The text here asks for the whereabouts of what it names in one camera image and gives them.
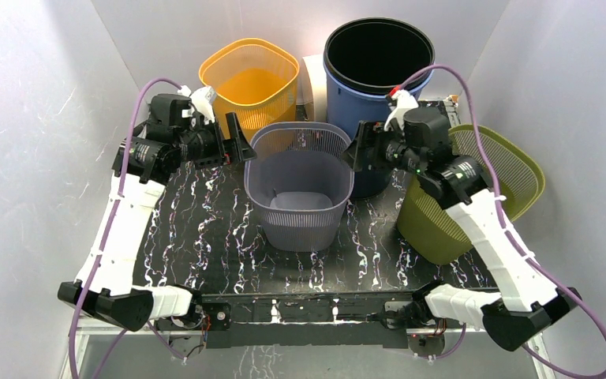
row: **green mesh basket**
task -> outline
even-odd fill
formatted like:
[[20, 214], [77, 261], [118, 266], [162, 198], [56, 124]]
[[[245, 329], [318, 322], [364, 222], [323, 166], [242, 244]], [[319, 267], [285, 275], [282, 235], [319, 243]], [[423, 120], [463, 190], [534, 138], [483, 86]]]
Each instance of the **green mesh basket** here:
[[[456, 126], [449, 134], [455, 153], [472, 156], [484, 165], [472, 125]], [[480, 126], [480, 134], [498, 174], [500, 192], [507, 198], [503, 209], [514, 221], [542, 194], [544, 174], [533, 159], [505, 137], [484, 126]], [[406, 191], [396, 226], [422, 257], [436, 265], [446, 265], [473, 247], [463, 230], [424, 193], [415, 178]]]

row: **orange basket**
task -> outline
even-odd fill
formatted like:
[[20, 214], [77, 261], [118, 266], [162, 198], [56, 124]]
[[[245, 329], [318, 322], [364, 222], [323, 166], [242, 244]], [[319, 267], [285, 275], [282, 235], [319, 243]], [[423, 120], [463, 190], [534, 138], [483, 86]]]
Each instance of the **orange basket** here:
[[204, 85], [217, 91], [212, 104], [225, 136], [226, 113], [235, 112], [247, 141], [274, 122], [296, 119], [298, 61], [258, 38], [239, 39], [206, 59], [199, 68]]

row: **gray basket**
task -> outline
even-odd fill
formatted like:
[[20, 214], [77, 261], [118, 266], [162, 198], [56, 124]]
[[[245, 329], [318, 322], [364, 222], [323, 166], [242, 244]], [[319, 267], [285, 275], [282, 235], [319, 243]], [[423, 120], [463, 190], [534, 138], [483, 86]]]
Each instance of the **gray basket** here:
[[329, 247], [354, 186], [340, 160], [350, 138], [322, 122], [279, 122], [252, 138], [256, 159], [245, 165], [245, 191], [277, 249]]

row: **white backdrop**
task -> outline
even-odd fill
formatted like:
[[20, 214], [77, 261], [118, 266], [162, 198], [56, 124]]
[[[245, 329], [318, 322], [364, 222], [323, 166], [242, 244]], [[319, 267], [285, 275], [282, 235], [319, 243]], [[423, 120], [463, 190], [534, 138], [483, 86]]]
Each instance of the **white backdrop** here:
[[[324, 51], [340, 25], [362, 17], [390, 17], [423, 31], [436, 61], [466, 78], [473, 70], [508, 0], [93, 0], [133, 79], [143, 85], [168, 76], [200, 84], [200, 64], [217, 50], [246, 37], [266, 39], [299, 61]], [[384, 64], [389, 64], [384, 57]], [[460, 86], [434, 75], [423, 96], [447, 96]]]
[[0, 1], [0, 378], [59, 375], [136, 94], [89, 1]]
[[[547, 178], [517, 228], [606, 324], [606, 2], [512, 0], [469, 85], [480, 123], [528, 152]], [[581, 310], [544, 336], [560, 366], [606, 367], [605, 343]]]

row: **marbled table surface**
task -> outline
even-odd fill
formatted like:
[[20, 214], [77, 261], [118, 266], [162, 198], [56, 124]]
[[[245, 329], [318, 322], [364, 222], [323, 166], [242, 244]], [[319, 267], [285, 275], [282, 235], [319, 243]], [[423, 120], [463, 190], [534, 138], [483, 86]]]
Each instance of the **marbled table surface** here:
[[394, 171], [380, 195], [349, 201], [334, 243], [291, 253], [269, 245], [243, 186], [244, 164], [195, 171], [169, 182], [145, 232], [134, 284], [183, 284], [204, 294], [416, 289], [434, 279], [457, 287], [493, 287], [468, 252], [434, 265], [395, 227], [410, 176]]

